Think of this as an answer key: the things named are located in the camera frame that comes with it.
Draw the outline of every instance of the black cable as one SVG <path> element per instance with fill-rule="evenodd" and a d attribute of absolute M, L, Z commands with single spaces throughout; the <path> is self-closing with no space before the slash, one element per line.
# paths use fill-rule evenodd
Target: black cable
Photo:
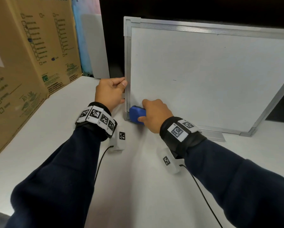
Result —
<path fill-rule="evenodd" d="M 185 168 L 187 169 L 187 171 L 189 172 L 188 168 L 187 168 L 185 165 L 179 165 L 179 166 L 183 166 L 183 167 L 185 167 Z M 221 223 L 219 222 L 218 218 L 216 217 L 216 215 L 215 215 L 214 211 L 212 210 L 211 206 L 208 204 L 207 199 L 205 198 L 205 196 L 204 196 L 204 194 L 203 194 L 203 192 L 202 192 L 202 190 L 201 190 L 201 188 L 200 188 L 199 184 L 197 183 L 197 181 L 196 181 L 195 177 L 194 177 L 192 174 L 191 174 L 191 176 L 193 177 L 193 179 L 194 179 L 195 183 L 197 184 L 197 187 L 199 188 L 199 190 L 200 190 L 200 192 L 201 192 L 201 194 L 202 194 L 202 196 L 203 196 L 203 198 L 204 198 L 205 202 L 207 203 L 207 205 L 208 205 L 209 209 L 211 210 L 212 214 L 213 214 L 213 215 L 214 215 L 214 217 L 216 218 L 216 220 L 217 220 L 217 222 L 219 223 L 220 227 L 221 227 L 221 228 L 223 228 L 223 227 L 222 227 L 222 225 L 221 225 Z"/>
<path fill-rule="evenodd" d="M 95 181 L 97 180 L 97 176 L 98 176 L 98 172 L 99 172 L 99 168 L 100 168 L 100 165 L 101 165 L 102 159 L 103 159 L 103 157 L 104 157 L 105 153 L 107 152 L 107 150 L 108 150 L 109 148 L 112 148 L 112 147 L 113 147 L 113 146 L 109 146 L 109 147 L 108 147 L 108 148 L 104 151 L 104 153 L 103 153 L 103 155 L 102 155 L 102 157 L 101 157 L 101 160 L 100 160 L 99 166 L 98 166 L 97 173 L 96 173 L 95 178 L 94 178 L 94 183 L 95 183 Z"/>

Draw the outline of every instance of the wrist strap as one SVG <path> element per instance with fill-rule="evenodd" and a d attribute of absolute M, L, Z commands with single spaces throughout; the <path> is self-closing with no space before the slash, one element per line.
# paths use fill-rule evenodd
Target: wrist strap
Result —
<path fill-rule="evenodd" d="M 109 138 L 112 137 L 118 125 L 117 122 L 112 119 L 108 108 L 99 102 L 92 102 L 88 107 L 83 109 L 76 120 L 76 127 L 86 125 L 89 122 L 101 127 Z"/>
<path fill-rule="evenodd" d="M 197 126 L 179 117 L 166 119 L 160 128 L 160 136 L 168 148 L 181 158 L 189 147 L 207 139 Z"/>

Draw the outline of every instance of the blue eraser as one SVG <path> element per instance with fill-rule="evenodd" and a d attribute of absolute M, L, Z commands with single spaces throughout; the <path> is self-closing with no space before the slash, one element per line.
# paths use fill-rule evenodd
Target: blue eraser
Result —
<path fill-rule="evenodd" d="M 133 106 L 129 109 L 129 119 L 131 122 L 137 124 L 143 124 L 143 122 L 138 121 L 138 117 L 146 116 L 146 110 L 144 108 Z"/>

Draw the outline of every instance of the dark background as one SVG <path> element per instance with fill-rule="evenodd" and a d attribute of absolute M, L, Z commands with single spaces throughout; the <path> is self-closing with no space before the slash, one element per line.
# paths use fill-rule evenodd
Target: dark background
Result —
<path fill-rule="evenodd" d="M 110 77 L 124 76 L 123 17 L 284 28 L 284 0 L 100 0 Z M 284 97 L 268 117 L 284 122 Z"/>

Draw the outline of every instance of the white panel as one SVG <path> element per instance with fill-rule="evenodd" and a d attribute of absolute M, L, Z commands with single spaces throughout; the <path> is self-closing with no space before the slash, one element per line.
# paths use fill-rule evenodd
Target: white panel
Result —
<path fill-rule="evenodd" d="M 99 14 L 83 14 L 81 20 L 93 76 L 95 78 L 109 78 L 102 16 Z"/>
<path fill-rule="evenodd" d="M 131 106 L 247 132 L 283 84 L 282 39 L 132 28 Z"/>

